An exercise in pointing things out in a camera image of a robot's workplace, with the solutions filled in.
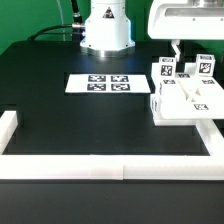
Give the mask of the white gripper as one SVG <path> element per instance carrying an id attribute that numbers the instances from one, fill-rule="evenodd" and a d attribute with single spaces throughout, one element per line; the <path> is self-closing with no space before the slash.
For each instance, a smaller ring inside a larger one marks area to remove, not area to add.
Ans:
<path id="1" fill-rule="evenodd" d="M 179 62 L 179 40 L 224 39 L 224 0 L 153 0 L 148 34 L 152 39 L 172 40 Z"/>

